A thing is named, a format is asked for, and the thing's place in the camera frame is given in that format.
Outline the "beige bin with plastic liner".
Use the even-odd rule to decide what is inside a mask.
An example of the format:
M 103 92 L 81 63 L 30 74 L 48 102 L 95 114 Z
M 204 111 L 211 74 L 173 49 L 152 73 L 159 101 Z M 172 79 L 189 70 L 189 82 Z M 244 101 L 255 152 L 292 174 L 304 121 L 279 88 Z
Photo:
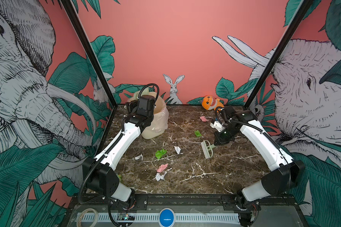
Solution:
M 169 111 L 162 97 L 158 96 L 155 102 L 154 119 L 151 125 L 141 133 L 144 139 L 150 140 L 164 133 L 168 129 Z

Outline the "green hand brush white bristles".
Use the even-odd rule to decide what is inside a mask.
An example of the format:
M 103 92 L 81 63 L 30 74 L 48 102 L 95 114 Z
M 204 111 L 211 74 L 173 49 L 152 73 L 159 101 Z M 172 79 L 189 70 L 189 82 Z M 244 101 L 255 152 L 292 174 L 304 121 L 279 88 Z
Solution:
M 214 154 L 213 149 L 216 147 L 214 144 L 211 144 L 207 140 L 203 140 L 201 142 L 201 147 L 202 147 L 202 150 L 206 159 L 210 159 L 213 157 L 213 154 Z

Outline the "green plastic dustpan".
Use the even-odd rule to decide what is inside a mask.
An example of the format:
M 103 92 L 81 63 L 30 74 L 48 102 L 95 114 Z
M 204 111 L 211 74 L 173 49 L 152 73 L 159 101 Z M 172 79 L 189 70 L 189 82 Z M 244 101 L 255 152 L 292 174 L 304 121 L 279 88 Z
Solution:
M 140 91 L 137 91 L 134 93 L 133 98 L 134 100 L 137 100 L 139 98 Z

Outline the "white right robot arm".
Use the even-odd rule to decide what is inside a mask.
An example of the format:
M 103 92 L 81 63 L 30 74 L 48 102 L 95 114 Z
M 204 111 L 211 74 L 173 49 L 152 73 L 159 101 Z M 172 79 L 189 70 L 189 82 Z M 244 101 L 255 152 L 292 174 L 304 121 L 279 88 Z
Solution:
M 305 164 L 287 154 L 266 132 L 252 111 L 237 112 L 233 107 L 226 106 L 217 107 L 215 115 L 215 144 L 226 144 L 240 132 L 261 154 L 270 170 L 261 180 L 238 192 L 237 200 L 240 205 L 245 206 L 258 199 L 279 195 L 298 186 Z

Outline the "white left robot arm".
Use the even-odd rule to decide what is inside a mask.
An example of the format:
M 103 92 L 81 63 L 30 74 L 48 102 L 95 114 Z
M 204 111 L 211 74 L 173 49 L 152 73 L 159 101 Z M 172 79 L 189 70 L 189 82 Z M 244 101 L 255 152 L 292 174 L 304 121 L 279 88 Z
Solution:
M 86 158 L 83 162 L 83 183 L 78 193 L 80 204 L 87 202 L 83 199 L 83 192 L 84 188 L 88 188 L 101 196 L 123 202 L 126 208 L 133 206 L 135 192 L 120 182 L 115 170 L 132 142 L 151 125 L 156 98 L 145 95 L 133 103 L 137 103 L 137 106 L 122 120 L 121 130 L 114 140 L 96 157 Z

